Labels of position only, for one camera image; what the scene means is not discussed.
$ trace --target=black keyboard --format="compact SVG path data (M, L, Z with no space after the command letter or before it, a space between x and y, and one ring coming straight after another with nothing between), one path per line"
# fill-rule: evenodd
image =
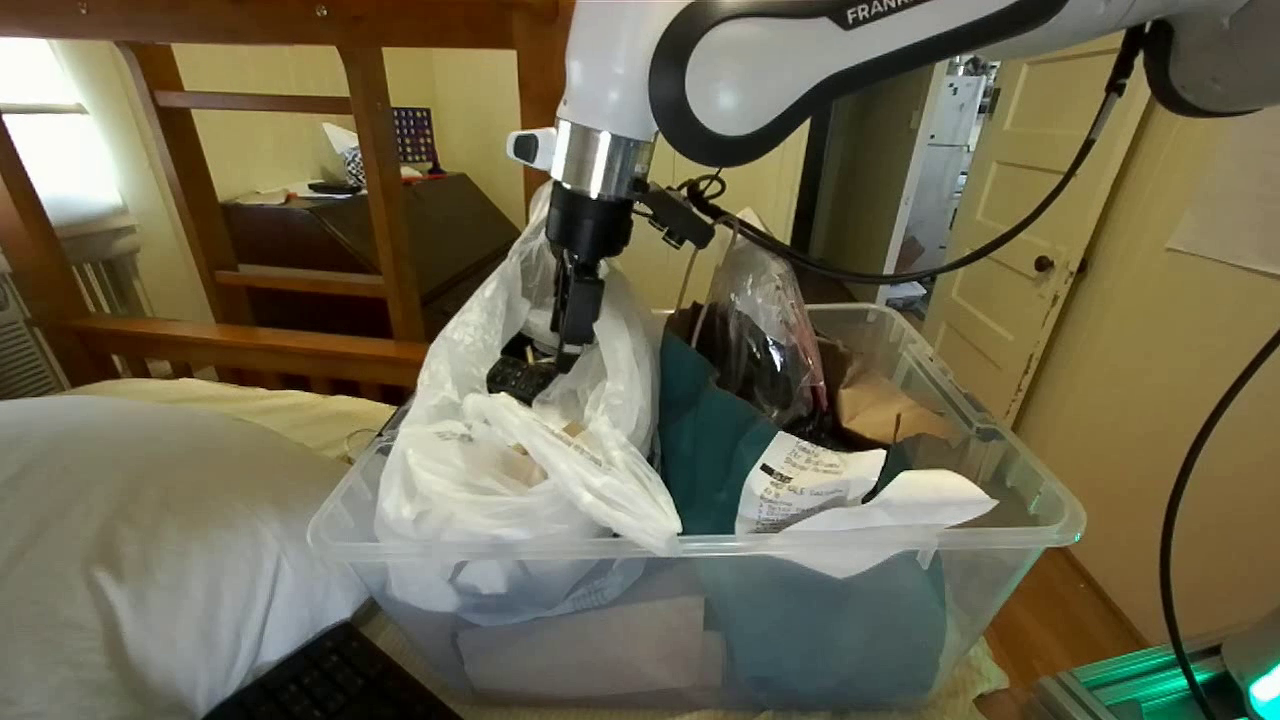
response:
M205 720L461 720L351 623L328 629Z

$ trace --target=window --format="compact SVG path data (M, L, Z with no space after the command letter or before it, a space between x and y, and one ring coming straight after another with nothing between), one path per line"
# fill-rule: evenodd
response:
M54 225L122 213L111 156L49 42L0 38L0 113Z

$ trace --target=white plastic bag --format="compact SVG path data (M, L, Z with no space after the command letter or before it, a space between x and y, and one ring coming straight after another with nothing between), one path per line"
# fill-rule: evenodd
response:
M488 393L489 368L516 333L554 348L549 195L549 187L538 191L529 227L507 259L428 350L383 471L380 536L502 542L616 532L658 553L675 551L680 516L645 460L657 416L655 333L621 272L602 268L596 342L532 409ZM570 424L582 432L570 437ZM594 561L539 561L535 573L529 565L392 564L388 589L419 607L462 614L485 598L486 624L580 609L571 592ZM591 584L595 597L608 594ZM494 610L502 600L506 610Z

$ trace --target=pillow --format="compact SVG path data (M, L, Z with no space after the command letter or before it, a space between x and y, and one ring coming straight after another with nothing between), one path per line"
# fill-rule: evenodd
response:
M346 468L261 427L13 400L0 459L0 716L201 716L367 597L306 543Z

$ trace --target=plastic storage bin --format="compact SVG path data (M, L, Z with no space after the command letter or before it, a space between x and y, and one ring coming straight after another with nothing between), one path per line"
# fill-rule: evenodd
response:
M1084 511L1009 430L951 380L897 313L810 307L819 332L865 354L916 402L963 430L956 445L904 442L888 462L950 468L998 506L963 527L684 537L655 557L618 538L522 543L387 542L380 437L317 511L308 539L347 561L433 671L461 696L531 705L867 710L923 703L973 646L1043 548L1069 544ZM874 548L888 560L837 579L797 560ZM415 568L529 583L428 611L397 592ZM589 568L570 602L538 578Z

